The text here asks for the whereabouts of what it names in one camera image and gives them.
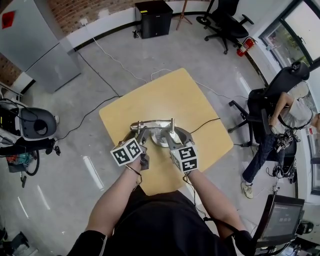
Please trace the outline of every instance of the window frame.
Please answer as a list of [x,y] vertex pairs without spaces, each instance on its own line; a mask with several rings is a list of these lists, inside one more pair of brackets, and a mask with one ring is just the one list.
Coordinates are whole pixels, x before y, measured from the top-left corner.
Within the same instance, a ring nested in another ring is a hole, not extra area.
[[[283,27],[289,32],[289,34],[292,36],[294,41],[297,43],[299,48],[301,49],[302,53],[304,54],[305,58],[309,62],[309,70],[310,72],[320,67],[320,56],[313,60],[308,53],[308,50],[304,46],[303,42],[299,38],[299,36],[293,31],[293,29],[289,26],[289,24],[285,21],[286,17],[288,17],[296,7],[302,2],[305,2],[310,9],[317,15],[317,17],[320,20],[320,9],[316,6],[315,3],[313,3],[311,0],[293,0],[288,7],[264,30],[264,32],[259,36],[259,39],[268,46],[268,43],[265,41],[264,36],[266,35],[266,31],[268,31],[271,27],[277,26],[278,24],[283,25]],[[278,60],[277,56],[274,54],[274,52],[271,50],[270,53],[273,55],[273,57],[278,61],[281,68],[284,68],[284,66],[281,64],[281,62]]]
[[[287,8],[263,31],[263,33],[259,36],[259,39],[268,46],[268,43],[265,41],[264,37],[266,36],[267,32],[275,28],[278,25],[283,25],[283,27],[288,31],[288,33],[292,36],[294,41],[299,46],[300,50],[304,54],[306,60],[309,62],[309,71],[312,72],[315,69],[320,67],[320,56],[313,60],[308,53],[308,50],[304,46],[303,42],[299,38],[299,36],[294,32],[294,30],[289,26],[289,24],[285,21],[285,19],[295,10],[296,7],[302,2],[305,2],[310,9],[316,14],[316,16],[320,19],[320,7],[318,7],[312,0],[293,0]],[[275,55],[275,53],[270,50],[270,53],[274,57],[275,60],[279,63],[280,67],[283,69],[285,68],[282,63],[279,61],[279,58]],[[311,164],[311,194],[320,196],[320,189],[315,188],[315,172],[317,171],[315,165],[320,165],[320,157],[313,157],[312,151],[312,142],[311,138],[307,136],[308,143],[309,143],[309,150],[310,150],[310,164]]]

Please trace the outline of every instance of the white cube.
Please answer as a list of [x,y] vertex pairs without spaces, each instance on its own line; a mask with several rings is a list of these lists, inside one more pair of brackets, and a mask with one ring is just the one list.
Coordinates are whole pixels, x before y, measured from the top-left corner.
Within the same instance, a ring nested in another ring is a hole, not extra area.
[[136,138],[131,138],[115,146],[110,153],[118,166],[123,166],[125,164],[132,163],[138,156],[141,155],[142,150]]
[[198,168],[198,150],[195,145],[171,151],[172,161],[183,173]]

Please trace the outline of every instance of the wooden table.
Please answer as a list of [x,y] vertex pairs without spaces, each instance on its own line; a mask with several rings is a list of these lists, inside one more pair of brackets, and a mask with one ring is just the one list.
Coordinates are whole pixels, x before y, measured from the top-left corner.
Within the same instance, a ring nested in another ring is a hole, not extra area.
[[[175,125],[189,132],[208,120],[217,118],[205,95],[184,69],[166,74],[124,95],[99,111],[100,117],[115,145],[137,121],[175,119]],[[220,120],[211,121],[192,134],[198,148],[199,170],[203,172],[232,147],[233,142]],[[148,170],[141,172],[144,192],[151,196],[172,192],[182,187],[183,174],[173,164],[170,150],[145,143],[150,156]]]

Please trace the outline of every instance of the outlet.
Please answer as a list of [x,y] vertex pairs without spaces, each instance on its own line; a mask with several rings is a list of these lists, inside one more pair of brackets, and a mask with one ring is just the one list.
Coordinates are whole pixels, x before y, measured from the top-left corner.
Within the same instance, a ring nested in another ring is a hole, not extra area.
[[80,19],[80,23],[81,23],[82,26],[87,25],[88,24],[87,18]]

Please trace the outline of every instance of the red fire extinguisher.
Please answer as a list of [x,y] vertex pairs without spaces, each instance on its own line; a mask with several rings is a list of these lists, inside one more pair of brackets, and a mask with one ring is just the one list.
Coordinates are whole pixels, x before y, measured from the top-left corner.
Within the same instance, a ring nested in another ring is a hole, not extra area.
[[236,53],[242,57],[245,55],[246,51],[248,51],[252,46],[254,46],[256,43],[256,40],[254,40],[252,37],[248,36],[242,43],[242,46],[236,50]]

